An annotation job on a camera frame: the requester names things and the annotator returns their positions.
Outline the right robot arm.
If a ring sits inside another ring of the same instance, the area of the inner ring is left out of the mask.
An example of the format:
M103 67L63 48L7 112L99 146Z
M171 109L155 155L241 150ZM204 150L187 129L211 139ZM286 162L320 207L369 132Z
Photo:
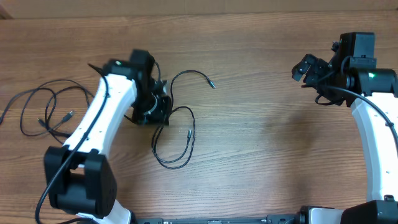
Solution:
M343 103L356 121L366 165L366 202L346 209L303 206L295 215L267 216L267 223L397 223L397 74L377 68L372 32L349 32L332 45L326 62L306 54L292 78L317 91L316 102Z

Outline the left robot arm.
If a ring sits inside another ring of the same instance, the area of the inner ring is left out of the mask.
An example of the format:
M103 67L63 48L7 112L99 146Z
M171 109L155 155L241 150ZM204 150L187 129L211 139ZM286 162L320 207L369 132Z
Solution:
M111 59L95 70L98 90L81 123L62 147L44 156L47 187L39 200L78 215L80 223L135 223L134 214L116 199L117 183L108 157L122 119L133 109L137 125L166 124L171 100L166 81L152 77L154 57L135 49L129 60Z

